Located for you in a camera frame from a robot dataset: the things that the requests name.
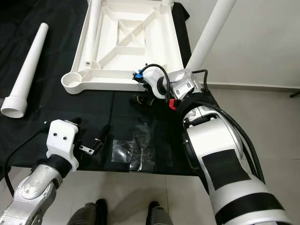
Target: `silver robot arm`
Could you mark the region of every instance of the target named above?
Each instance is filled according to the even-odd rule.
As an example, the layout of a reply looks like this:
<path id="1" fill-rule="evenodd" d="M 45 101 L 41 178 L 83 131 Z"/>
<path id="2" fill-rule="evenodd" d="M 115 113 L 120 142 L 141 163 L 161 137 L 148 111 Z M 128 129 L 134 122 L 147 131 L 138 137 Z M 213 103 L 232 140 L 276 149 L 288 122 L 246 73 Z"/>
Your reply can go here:
<path id="1" fill-rule="evenodd" d="M 165 97 L 166 77 L 161 69 L 153 66 L 142 70 L 139 77 L 140 82 L 151 86 L 157 98 Z M 216 103 L 211 103 L 214 99 L 208 97 L 210 92 L 207 95 L 187 69 L 169 73 L 168 77 L 173 98 L 169 104 L 180 111 L 186 154 L 191 168 L 205 177 L 202 182 L 217 225 L 292 224 L 265 184 L 245 170 L 240 133 L 215 110 Z"/>
<path id="2" fill-rule="evenodd" d="M 15 189 L 11 204 L 0 217 L 1 225 L 40 225 L 46 210 L 56 197 L 56 189 L 78 161 L 73 155 L 76 124 L 55 120 L 47 138 L 48 159 Z"/>

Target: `white pole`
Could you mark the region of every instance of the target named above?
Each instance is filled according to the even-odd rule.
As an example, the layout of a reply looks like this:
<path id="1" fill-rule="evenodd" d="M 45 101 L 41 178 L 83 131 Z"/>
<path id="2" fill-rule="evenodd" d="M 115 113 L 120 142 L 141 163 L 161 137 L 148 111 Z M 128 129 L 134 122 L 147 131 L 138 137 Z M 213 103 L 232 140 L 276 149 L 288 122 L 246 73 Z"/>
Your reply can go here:
<path id="1" fill-rule="evenodd" d="M 96 40 L 101 0 L 90 0 L 90 18 L 85 39 L 85 65 L 90 66 Z"/>
<path id="2" fill-rule="evenodd" d="M 228 18 L 236 0 L 218 0 L 199 41 L 187 63 L 188 69 L 194 71 L 201 66 L 215 43 L 226 19 Z"/>
<path id="3" fill-rule="evenodd" d="M 8 117 L 21 118 L 25 114 L 27 108 L 27 96 L 37 68 L 47 31 L 48 25 L 42 23 L 32 42 L 13 89 L 11 90 L 10 95 L 4 99 L 1 112 Z"/>

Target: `black stripe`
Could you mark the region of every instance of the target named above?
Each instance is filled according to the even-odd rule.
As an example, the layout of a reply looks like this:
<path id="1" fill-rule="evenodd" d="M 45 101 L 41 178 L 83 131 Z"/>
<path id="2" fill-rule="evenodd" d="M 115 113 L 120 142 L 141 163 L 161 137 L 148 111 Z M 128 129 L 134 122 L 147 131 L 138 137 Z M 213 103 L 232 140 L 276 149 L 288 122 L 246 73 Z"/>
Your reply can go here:
<path id="1" fill-rule="evenodd" d="M 206 155 L 202 157 L 202 160 L 215 190 L 226 184 L 250 180 L 248 174 L 241 167 L 233 149 Z"/>
<path id="2" fill-rule="evenodd" d="M 217 212 L 215 219 L 218 225 L 245 213 L 262 210 L 284 210 L 279 201 L 270 193 L 254 193 L 238 198 Z"/>

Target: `black cloth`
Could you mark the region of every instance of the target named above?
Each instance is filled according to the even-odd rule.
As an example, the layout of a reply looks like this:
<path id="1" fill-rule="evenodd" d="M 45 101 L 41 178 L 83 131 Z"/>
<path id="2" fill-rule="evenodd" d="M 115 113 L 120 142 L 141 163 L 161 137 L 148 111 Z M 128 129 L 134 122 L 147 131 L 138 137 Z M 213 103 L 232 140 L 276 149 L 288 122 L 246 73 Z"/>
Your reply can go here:
<path id="1" fill-rule="evenodd" d="M 86 0 L 1 1 L 0 98 L 10 94 L 39 25 L 47 23 L 49 31 L 27 99 L 25 116 L 20 119 L 0 116 L 0 165 L 19 143 L 42 127 L 44 121 L 80 117 L 82 141 L 89 147 L 105 124 L 110 123 L 112 129 L 104 151 L 80 163 L 79 169 L 128 172 L 128 163 L 111 162 L 112 139 L 132 140 L 135 125 L 147 122 L 153 132 L 155 152 L 153 169 L 146 172 L 193 174 L 181 144 L 180 123 L 174 123 L 174 113 L 163 101 L 156 100 L 156 113 L 146 114 L 130 104 L 134 92 L 85 90 L 70 95 L 62 87 L 60 79 L 71 69 L 86 10 Z M 190 48 L 184 24 L 188 14 L 183 10 L 181 4 L 175 4 L 173 17 L 180 25 L 175 24 L 175 27 L 179 43 L 185 43 L 180 51 L 186 61 L 190 57 Z M 45 158 L 46 138 L 46 134 L 34 138 L 18 152 L 11 164 L 31 167 Z"/>

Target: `red clip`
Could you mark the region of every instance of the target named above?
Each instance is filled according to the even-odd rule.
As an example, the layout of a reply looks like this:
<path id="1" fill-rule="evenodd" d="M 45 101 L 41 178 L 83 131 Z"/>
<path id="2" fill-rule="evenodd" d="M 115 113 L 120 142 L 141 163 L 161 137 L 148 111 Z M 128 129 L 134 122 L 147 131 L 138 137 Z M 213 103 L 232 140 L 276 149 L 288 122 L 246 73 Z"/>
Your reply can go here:
<path id="1" fill-rule="evenodd" d="M 171 98 L 169 101 L 169 107 L 173 110 L 177 110 L 177 107 L 175 105 L 176 105 L 176 99 Z"/>

